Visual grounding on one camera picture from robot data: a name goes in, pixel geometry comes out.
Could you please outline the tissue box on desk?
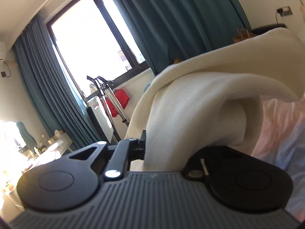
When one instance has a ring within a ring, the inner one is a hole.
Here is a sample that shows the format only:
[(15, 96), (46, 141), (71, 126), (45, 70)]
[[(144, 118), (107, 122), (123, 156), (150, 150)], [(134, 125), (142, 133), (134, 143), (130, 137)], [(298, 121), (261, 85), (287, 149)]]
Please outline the tissue box on desk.
[(54, 136), (53, 136), (53, 139), (54, 140), (58, 140), (59, 138), (61, 138), (63, 135), (64, 135), (64, 131), (62, 130), (55, 130), (54, 131)]

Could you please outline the pink pastel duvet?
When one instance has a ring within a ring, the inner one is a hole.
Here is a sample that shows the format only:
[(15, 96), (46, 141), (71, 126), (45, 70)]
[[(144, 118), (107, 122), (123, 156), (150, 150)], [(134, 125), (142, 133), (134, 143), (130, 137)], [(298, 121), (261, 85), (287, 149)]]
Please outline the pink pastel duvet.
[(286, 171), (293, 180), (293, 193), (286, 210), (304, 221), (304, 98), (286, 103), (263, 102), (261, 135), (252, 156)]

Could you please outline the wall power socket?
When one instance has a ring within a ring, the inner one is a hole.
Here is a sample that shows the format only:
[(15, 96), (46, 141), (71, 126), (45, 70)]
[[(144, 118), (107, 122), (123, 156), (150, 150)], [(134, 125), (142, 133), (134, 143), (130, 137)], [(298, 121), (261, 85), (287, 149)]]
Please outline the wall power socket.
[(277, 14), (279, 14), (281, 17), (286, 17), (289, 15), (293, 15), (293, 12), (290, 6), (284, 6), (277, 9)]

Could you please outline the silver black tripod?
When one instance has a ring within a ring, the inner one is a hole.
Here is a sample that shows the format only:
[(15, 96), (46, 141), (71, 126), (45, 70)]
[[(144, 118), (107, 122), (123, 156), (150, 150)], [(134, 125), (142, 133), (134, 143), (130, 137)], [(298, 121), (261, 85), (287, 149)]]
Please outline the silver black tripod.
[(128, 126), (130, 118), (112, 90), (113, 82), (107, 81), (101, 76), (96, 78), (87, 76), (86, 78), (91, 81), (96, 88), (95, 92), (85, 98), (87, 113), (90, 116), (96, 131), (99, 135), (104, 134), (108, 142), (111, 142), (113, 139), (120, 141), (121, 138), (116, 130), (107, 100), (114, 106), (115, 111), (121, 117), (122, 123)]

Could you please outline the right teal curtain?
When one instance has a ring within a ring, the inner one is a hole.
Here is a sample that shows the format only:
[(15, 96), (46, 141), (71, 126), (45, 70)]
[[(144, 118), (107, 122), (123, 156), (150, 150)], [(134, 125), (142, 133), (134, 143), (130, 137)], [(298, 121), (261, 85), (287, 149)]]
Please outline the right teal curtain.
[(239, 0), (113, 0), (154, 74), (250, 29)]

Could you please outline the teal curtain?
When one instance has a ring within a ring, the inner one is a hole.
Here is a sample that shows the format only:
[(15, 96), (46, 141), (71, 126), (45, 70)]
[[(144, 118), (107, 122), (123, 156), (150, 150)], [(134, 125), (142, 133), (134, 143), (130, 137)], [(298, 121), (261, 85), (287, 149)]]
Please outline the teal curtain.
[(40, 14), (31, 19), (12, 50), (24, 87), (49, 136), (56, 130), (65, 131), (74, 150), (105, 140), (71, 90)]
[(239, 0), (113, 0), (154, 74), (250, 29)]

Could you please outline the left teal curtain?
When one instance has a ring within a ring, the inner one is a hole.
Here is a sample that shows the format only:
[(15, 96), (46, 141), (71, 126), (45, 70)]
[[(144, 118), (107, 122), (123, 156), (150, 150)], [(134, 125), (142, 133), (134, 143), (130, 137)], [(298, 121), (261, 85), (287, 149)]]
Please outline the left teal curtain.
[(12, 50), (24, 87), (49, 136), (56, 130), (65, 131), (74, 150), (105, 140), (71, 90), (40, 14), (31, 19)]

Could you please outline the black framed window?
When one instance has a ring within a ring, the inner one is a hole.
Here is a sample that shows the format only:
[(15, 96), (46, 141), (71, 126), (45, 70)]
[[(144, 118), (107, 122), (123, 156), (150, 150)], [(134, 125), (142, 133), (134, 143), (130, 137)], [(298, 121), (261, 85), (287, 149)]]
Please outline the black framed window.
[(53, 46), (79, 93), (101, 76), (115, 87), (149, 65), (113, 0), (72, 0), (48, 23)]

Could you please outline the cream white sweatpants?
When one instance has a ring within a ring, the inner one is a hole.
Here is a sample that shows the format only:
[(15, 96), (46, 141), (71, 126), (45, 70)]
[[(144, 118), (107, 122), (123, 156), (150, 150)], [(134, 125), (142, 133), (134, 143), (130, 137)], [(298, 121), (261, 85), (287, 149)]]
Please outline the cream white sweatpants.
[(284, 28), (223, 47), (158, 74), (137, 104), (126, 133), (146, 132), (140, 171), (180, 171), (206, 146), (252, 154), (263, 100), (304, 96), (304, 44)]

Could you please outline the red cloth on tripod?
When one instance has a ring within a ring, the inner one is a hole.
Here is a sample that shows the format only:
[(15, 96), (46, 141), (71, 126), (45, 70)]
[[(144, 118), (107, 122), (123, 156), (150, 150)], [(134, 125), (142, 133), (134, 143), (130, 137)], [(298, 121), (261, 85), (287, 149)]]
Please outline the red cloth on tripod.
[[(120, 105), (123, 107), (123, 109), (126, 108), (128, 105), (128, 102), (130, 100), (130, 97), (127, 95), (127, 93), (123, 89), (114, 90), (114, 95), (119, 101)], [(110, 101), (109, 98), (106, 98), (107, 105), (110, 109), (112, 118), (116, 117), (118, 115), (118, 112), (116, 111), (114, 105)]]

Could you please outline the brown paper bag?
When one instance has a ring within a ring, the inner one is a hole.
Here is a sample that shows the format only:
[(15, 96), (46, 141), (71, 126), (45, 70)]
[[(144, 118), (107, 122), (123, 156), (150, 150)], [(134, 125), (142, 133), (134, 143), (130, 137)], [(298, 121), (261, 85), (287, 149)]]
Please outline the brown paper bag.
[(237, 32), (238, 35), (236, 37), (233, 37), (234, 44), (256, 37), (254, 33), (248, 31), (246, 28), (238, 29)]

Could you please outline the white vanity desk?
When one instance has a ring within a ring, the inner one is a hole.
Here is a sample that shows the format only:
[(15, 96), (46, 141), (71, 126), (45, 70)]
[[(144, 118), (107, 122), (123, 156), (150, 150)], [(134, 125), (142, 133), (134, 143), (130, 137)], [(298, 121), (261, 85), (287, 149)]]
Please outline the white vanity desk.
[(17, 193), (17, 184), (21, 176), (27, 171), (59, 159), (65, 151), (71, 152), (72, 139), (64, 133), (55, 140), (47, 149), (35, 158), (27, 159), (19, 152), (8, 151), (8, 156), (1, 157), (1, 191), (19, 209), (23, 205)]

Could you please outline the vanity mirror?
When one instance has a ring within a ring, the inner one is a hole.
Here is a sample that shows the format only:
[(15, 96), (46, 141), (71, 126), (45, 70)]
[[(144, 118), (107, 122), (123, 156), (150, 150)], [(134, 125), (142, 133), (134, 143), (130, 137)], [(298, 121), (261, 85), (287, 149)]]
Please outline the vanity mirror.
[(28, 132), (24, 123), (22, 122), (8, 122), (12, 130), (12, 138), (18, 148), (27, 147), (29, 150), (37, 146), (36, 140)]

